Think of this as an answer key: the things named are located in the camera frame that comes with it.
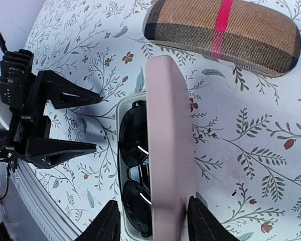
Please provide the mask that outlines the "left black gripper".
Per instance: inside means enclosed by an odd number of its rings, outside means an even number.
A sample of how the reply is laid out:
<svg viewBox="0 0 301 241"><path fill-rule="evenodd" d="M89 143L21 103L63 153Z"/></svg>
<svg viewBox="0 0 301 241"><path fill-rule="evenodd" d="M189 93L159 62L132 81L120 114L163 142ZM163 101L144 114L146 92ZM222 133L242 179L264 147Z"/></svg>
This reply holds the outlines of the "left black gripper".
<svg viewBox="0 0 301 241"><path fill-rule="evenodd" d="M43 137L45 132L43 112L47 100L55 109L64 109L97 104L103 97L51 70L39 71L34 77L25 106L13 112L6 150L40 169L51 169L70 159L94 153L95 144L38 137Z"/></svg>

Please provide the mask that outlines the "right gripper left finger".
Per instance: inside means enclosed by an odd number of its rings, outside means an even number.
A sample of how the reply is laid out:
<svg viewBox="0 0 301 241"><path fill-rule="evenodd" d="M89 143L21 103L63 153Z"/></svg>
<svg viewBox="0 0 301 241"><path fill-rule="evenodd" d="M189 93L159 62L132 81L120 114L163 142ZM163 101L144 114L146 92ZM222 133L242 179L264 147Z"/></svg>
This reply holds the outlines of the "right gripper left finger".
<svg viewBox="0 0 301 241"><path fill-rule="evenodd" d="M108 201L75 241L120 241L120 212L117 201Z"/></svg>

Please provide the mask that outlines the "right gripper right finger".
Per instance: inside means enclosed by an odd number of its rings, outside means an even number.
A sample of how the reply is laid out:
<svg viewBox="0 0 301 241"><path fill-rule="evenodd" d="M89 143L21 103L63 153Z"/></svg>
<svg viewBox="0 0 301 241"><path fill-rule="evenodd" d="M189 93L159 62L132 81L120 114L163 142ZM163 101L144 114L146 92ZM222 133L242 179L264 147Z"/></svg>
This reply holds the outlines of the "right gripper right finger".
<svg viewBox="0 0 301 241"><path fill-rule="evenodd" d="M194 196L189 199L187 223L190 241L238 241L223 227L204 203Z"/></svg>

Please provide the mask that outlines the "pink translucent plastic cup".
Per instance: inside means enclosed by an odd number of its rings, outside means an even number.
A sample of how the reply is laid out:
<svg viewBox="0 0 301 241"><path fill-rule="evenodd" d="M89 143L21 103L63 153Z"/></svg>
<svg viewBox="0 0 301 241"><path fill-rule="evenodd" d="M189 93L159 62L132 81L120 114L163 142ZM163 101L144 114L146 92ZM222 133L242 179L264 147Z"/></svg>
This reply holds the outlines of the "pink translucent plastic cup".
<svg viewBox="0 0 301 241"><path fill-rule="evenodd" d="M149 59L144 71L145 92L122 99L116 107L117 142L125 112L133 102L145 101L153 234L143 238L124 209L123 226L134 240L180 240L188 202L196 192L188 89L168 55Z"/></svg>

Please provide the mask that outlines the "black sunglasses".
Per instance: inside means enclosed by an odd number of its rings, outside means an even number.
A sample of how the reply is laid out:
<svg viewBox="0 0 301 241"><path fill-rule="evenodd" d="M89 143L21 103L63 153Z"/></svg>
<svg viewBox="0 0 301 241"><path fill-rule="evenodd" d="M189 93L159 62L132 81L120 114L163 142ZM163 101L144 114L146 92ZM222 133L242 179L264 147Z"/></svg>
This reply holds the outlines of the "black sunglasses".
<svg viewBox="0 0 301 241"><path fill-rule="evenodd" d="M117 145L122 206L132 227L148 238L153 230L145 101L133 102L123 115Z"/></svg>

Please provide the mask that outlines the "brown striped glasses case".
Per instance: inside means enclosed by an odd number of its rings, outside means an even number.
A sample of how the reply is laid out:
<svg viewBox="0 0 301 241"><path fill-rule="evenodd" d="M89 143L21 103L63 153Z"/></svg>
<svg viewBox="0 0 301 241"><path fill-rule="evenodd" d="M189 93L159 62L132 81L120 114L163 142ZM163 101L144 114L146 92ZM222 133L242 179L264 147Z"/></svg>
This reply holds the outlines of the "brown striped glasses case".
<svg viewBox="0 0 301 241"><path fill-rule="evenodd" d="M286 15L247 1L157 1L144 37L158 46L230 62L269 77L292 71L301 36Z"/></svg>

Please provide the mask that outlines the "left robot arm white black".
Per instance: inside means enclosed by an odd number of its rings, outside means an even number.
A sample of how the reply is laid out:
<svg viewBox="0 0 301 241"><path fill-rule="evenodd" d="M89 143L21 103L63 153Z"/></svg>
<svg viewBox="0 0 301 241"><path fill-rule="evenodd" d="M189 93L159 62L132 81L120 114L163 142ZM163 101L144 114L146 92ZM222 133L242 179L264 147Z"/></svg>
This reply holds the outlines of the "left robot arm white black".
<svg viewBox="0 0 301 241"><path fill-rule="evenodd" d="M91 143L49 138L51 120L44 115L47 101L54 109L101 102L99 94L68 81L53 71L17 73L0 77L0 97L12 116L7 127L0 122L0 162L16 169L18 160L50 169L75 157L91 154Z"/></svg>

